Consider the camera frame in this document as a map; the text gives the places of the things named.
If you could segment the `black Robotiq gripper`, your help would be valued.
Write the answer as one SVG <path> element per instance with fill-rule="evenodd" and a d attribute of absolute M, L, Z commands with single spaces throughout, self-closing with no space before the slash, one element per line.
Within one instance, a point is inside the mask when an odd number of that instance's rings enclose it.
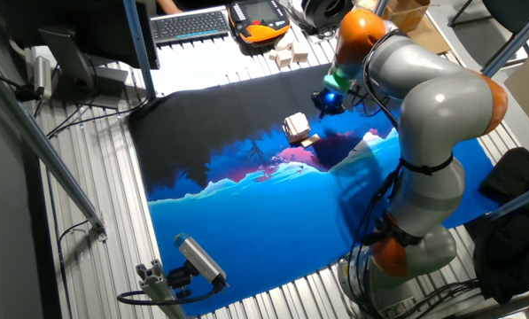
<path fill-rule="evenodd" d="M 322 89 L 311 94 L 315 108 L 320 112 L 319 119 L 325 115 L 337 115 L 343 113 L 346 108 L 343 106 L 344 96 L 338 93 Z"/>

